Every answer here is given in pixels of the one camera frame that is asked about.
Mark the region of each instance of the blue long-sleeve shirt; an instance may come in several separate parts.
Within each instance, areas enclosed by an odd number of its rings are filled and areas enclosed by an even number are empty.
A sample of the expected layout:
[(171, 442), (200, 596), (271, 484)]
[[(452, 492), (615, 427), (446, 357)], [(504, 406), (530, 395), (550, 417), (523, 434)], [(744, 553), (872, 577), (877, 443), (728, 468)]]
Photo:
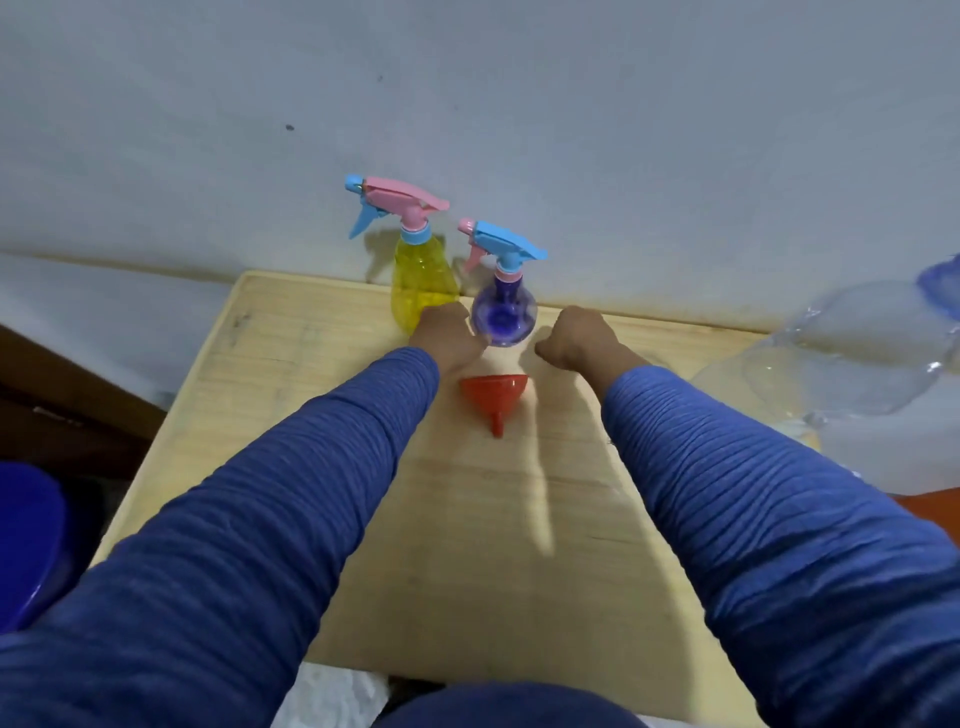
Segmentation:
[[(426, 353), (392, 352), (170, 501), (0, 638), (0, 724), (269, 725), (438, 383)], [(960, 724), (960, 552), (939, 528), (664, 369), (623, 375), (603, 421), (766, 722)], [(636, 725), (531, 685), (384, 725), (551, 720)]]

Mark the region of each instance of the blue container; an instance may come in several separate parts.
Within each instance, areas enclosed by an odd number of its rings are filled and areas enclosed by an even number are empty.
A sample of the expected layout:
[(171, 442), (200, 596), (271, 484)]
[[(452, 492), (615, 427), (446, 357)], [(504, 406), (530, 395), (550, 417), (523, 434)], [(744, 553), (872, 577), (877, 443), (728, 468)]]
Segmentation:
[(99, 535), (91, 513), (39, 468), (0, 462), (0, 634), (30, 626), (73, 588)]

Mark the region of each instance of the pink trigger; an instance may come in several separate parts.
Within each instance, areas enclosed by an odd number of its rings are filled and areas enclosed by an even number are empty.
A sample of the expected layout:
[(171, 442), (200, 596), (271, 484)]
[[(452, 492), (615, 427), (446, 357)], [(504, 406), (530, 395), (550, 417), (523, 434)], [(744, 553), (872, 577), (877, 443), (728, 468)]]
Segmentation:
[(467, 262), (464, 263), (464, 273), (469, 273), (480, 263), (480, 258), (487, 254), (483, 248), (470, 241), (470, 257), (467, 258)]

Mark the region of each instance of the purple spray bottle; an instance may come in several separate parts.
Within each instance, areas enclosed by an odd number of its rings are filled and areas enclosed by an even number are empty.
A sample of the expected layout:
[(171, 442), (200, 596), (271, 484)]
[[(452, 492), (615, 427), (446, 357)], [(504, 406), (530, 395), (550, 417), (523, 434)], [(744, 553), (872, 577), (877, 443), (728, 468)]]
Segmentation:
[(523, 263), (546, 260), (546, 251), (506, 228), (464, 218), (457, 230), (470, 236), (469, 273), (484, 255), (496, 255), (493, 284), (473, 300), (470, 322), (477, 333), (487, 334), (495, 347), (523, 341), (537, 322), (537, 302), (523, 285)]

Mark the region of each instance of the fist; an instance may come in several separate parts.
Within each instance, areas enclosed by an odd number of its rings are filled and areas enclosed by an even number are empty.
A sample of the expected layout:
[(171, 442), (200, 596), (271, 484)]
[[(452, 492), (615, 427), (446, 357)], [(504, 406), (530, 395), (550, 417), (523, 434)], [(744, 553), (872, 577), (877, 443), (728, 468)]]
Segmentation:
[(427, 306), (410, 336), (410, 346), (430, 354), (440, 376), (466, 367), (490, 343), (484, 336), (475, 336), (467, 324), (467, 307), (459, 301)]
[(534, 351), (558, 369), (583, 374), (592, 358), (619, 347), (616, 334), (599, 311), (572, 305), (560, 312), (550, 336)]

